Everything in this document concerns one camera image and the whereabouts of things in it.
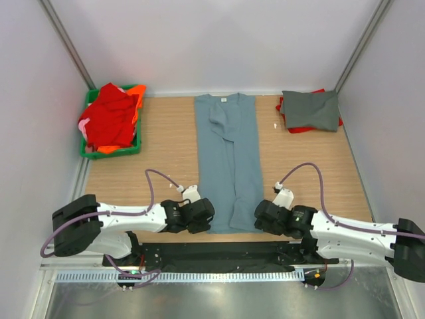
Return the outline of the blue-grey t shirt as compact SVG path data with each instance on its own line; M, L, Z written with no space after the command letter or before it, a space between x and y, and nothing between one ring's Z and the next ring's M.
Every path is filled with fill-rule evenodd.
M255 233L264 198L254 96L195 98L199 191L215 210L210 233Z

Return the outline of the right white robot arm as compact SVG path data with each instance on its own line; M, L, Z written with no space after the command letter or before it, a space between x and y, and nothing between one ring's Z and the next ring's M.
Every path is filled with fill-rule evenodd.
M299 255L307 263L349 259L391 267L402 278L424 282L424 232L410 219L368 223L302 205L286 209L268 200L257 206L254 216L255 228L299 239Z

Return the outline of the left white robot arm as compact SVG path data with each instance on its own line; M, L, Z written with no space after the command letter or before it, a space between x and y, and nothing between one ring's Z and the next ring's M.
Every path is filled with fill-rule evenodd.
M202 233L210 229L214 207L207 198L164 200L152 206L116 206L84 195L52 214L53 255L101 253L135 265L141 257L133 233Z

